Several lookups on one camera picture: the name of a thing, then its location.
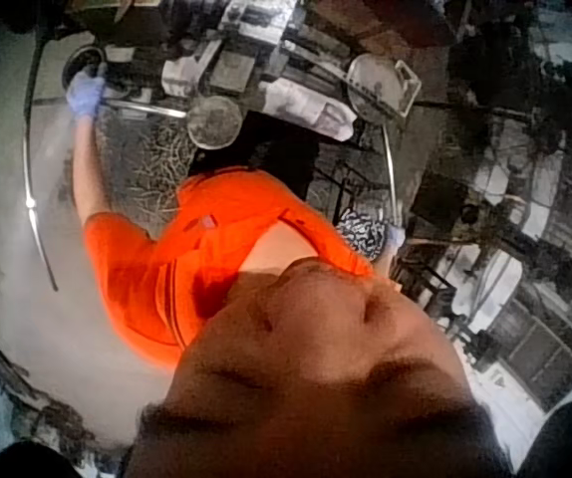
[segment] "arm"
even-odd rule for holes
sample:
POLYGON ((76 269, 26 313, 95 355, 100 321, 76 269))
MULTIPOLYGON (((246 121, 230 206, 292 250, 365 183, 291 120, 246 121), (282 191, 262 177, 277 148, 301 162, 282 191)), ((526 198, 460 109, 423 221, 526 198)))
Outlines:
POLYGON ((74 200, 83 226, 94 214, 111 211, 103 186, 94 128, 95 118, 105 90, 106 70, 107 66, 101 64, 94 77, 87 70, 78 72, 67 90, 67 101, 76 116, 74 200))
POLYGON ((82 116, 77 120, 73 169, 74 201, 84 226, 94 214, 111 211, 98 158, 94 119, 91 116, 82 116))

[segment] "blue glove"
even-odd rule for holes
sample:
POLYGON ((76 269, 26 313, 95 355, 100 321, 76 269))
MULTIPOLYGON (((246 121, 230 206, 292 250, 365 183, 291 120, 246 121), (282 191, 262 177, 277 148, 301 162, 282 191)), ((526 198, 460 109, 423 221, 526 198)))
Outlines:
POLYGON ((105 90, 106 70, 107 65, 102 63, 95 77, 92 77, 88 71, 82 70, 72 79, 67 90, 67 102, 76 119, 95 118, 98 115, 98 107, 105 90))

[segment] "hand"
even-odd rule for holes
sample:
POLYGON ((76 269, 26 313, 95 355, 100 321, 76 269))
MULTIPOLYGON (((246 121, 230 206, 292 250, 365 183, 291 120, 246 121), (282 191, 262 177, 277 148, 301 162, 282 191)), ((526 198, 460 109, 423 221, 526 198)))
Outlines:
POLYGON ((98 73, 92 77, 87 69, 76 74, 67 90, 67 102, 76 119, 95 118, 105 90, 107 64, 98 66, 98 73))
POLYGON ((406 229, 401 227, 388 226, 387 244, 399 250, 406 243, 406 229))

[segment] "metal rod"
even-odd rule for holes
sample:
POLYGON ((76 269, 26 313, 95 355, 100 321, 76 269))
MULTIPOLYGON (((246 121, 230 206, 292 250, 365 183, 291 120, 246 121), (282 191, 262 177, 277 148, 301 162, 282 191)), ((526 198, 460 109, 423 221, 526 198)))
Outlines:
POLYGON ((455 112, 473 112, 481 115, 492 115, 494 117, 507 118, 519 122, 530 123, 531 115, 516 110, 506 108, 477 107, 474 105, 459 105, 455 103, 431 102, 420 100, 415 102, 415 107, 431 108, 434 110, 455 111, 455 112))
POLYGON ((388 125, 382 126, 384 131, 384 148, 386 149, 386 161, 388 163, 388 177, 390 179, 390 200, 393 207, 393 226, 403 227, 401 213, 397 204, 397 186, 395 185, 395 166, 393 165, 393 152, 390 148, 390 138, 388 135, 388 125))
POLYGON ((56 278, 54 277, 51 264, 49 263, 45 247, 38 231, 38 214, 36 212, 36 199, 34 197, 30 161, 31 110, 34 100, 34 90, 36 89, 36 79, 38 78, 38 69, 40 68, 40 60, 42 59, 46 44, 47 37, 44 31, 41 28, 38 28, 36 30, 36 46, 34 48, 34 55, 32 57, 31 67, 29 70, 29 79, 27 81, 25 105, 23 109, 23 175, 25 179, 25 206, 27 207, 29 222, 31 224, 31 230, 34 235, 34 242, 38 247, 38 253, 40 254, 40 258, 45 265, 45 269, 47 269, 47 275, 49 277, 51 287, 54 291, 58 292, 58 284, 56 284, 56 278))
POLYGON ((153 105, 146 105, 144 103, 128 102, 125 100, 114 100, 105 98, 102 101, 105 107, 116 108, 119 110, 132 110, 134 112, 151 113, 153 115, 160 115, 162 117, 171 117, 183 120, 186 118, 186 112, 181 110, 173 110, 171 108, 156 107, 153 105))

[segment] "concrete floor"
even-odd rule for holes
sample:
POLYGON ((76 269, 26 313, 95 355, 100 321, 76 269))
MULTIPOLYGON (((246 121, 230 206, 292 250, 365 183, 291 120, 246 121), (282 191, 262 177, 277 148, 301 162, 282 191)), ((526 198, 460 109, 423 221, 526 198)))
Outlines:
MULTIPOLYGON (((89 38, 48 46, 36 98, 63 95, 64 61, 89 38)), ((0 347, 29 371, 31 384, 76 408, 107 445, 130 442, 138 410, 161 400, 170 373, 149 366, 113 333, 69 199, 58 195, 70 155, 66 106, 35 108, 34 188, 48 254, 61 291, 54 293, 33 242, 24 207, 22 103, 32 36, 0 26, 0 347)))

